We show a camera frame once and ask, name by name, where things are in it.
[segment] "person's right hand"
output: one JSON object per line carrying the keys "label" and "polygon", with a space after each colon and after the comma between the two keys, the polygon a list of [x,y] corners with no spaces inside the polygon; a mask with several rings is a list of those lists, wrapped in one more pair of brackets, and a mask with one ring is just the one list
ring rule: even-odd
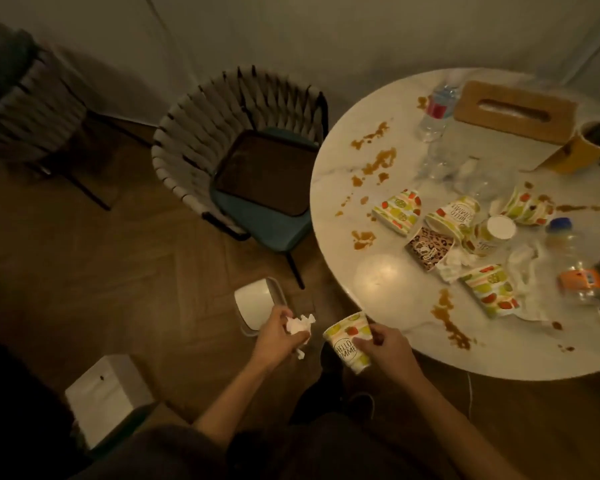
{"label": "person's right hand", "polygon": [[424,378],[409,341],[400,330],[380,323],[371,323],[369,327],[374,339],[355,337],[353,345],[369,355],[389,379],[408,387]]}

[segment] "white marble tabletop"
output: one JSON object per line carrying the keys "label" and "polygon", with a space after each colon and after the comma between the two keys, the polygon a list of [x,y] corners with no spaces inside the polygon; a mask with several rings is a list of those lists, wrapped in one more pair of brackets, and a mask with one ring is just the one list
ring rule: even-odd
{"label": "white marble tabletop", "polygon": [[[355,104],[326,138],[313,169],[311,215],[331,272],[374,320],[400,328],[416,350],[449,365],[521,380],[562,379],[600,371],[600,319],[595,307],[568,306],[549,290],[545,306],[549,322],[528,322],[512,315],[488,319],[462,283],[448,285],[435,272],[425,273],[404,249],[408,238],[372,221],[374,204],[414,186],[415,174],[427,151],[427,145],[415,136],[423,116],[418,98],[430,94],[447,72],[417,74],[376,90]],[[600,119],[600,104],[529,75],[467,69],[466,78],[574,100],[579,103],[577,124]],[[374,133],[373,137],[363,138]],[[445,138],[462,152],[501,159],[519,168],[530,161],[542,161],[557,148],[457,121],[451,123]],[[379,154],[390,166],[380,166],[366,175],[363,168],[373,164]],[[550,195],[558,205],[600,205],[600,166],[567,177],[547,170],[520,173],[520,182],[524,181],[534,184],[535,192]],[[423,216],[456,196],[431,182],[418,190]],[[587,208],[565,215],[585,234],[590,254],[600,258],[600,211]],[[516,238],[522,242],[539,238],[543,232],[541,228],[519,226]],[[370,239],[357,239],[353,233]],[[445,288],[454,306],[449,309],[449,318],[470,339],[469,349],[458,347],[449,338],[445,324],[431,313],[438,305],[440,290]],[[554,321],[560,323],[561,330],[552,326]]]}

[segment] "plastic water bottle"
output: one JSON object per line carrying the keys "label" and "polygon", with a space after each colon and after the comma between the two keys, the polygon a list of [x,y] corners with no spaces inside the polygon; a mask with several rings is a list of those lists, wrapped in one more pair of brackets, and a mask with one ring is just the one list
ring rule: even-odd
{"label": "plastic water bottle", "polygon": [[545,229],[544,243],[555,261],[558,288],[571,303],[600,304],[600,273],[580,254],[583,236],[573,231],[568,217],[558,217]]}
{"label": "plastic water bottle", "polygon": [[460,99],[461,79],[460,73],[451,71],[445,81],[433,90],[416,131],[421,141],[429,143],[442,135]]}

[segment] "red bottle label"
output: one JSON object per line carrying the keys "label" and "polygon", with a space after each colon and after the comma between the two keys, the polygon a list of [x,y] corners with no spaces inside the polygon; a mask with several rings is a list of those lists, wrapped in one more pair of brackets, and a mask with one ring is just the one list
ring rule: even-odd
{"label": "red bottle label", "polygon": [[433,102],[433,98],[429,97],[427,114],[430,115],[433,119],[441,120],[442,118],[444,118],[446,110],[447,106],[442,106],[442,104],[436,104]]}

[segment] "herringbone wooden floor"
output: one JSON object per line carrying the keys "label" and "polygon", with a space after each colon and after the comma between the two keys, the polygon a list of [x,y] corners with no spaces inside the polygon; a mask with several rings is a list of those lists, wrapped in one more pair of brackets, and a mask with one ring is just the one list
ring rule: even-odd
{"label": "herringbone wooden floor", "polygon": [[[156,179],[147,149],[92,129],[100,145],[87,144],[90,160],[77,174],[112,203],[111,212],[60,179],[0,168],[0,341],[60,395],[102,355],[130,353],[156,396],[192,420],[253,346],[238,329],[233,291],[275,276],[294,311],[318,319],[305,361],[275,372],[243,427],[283,424],[319,375],[319,334],[355,310],[315,238],[294,252],[307,284],[300,291],[282,256],[235,242],[184,207]],[[134,129],[149,139],[153,131]],[[466,412],[466,373],[418,357]],[[371,430],[450,475],[405,396],[377,371],[347,383],[376,395]],[[472,383],[472,420],[531,478],[600,479],[600,374],[552,383],[472,375]]]}

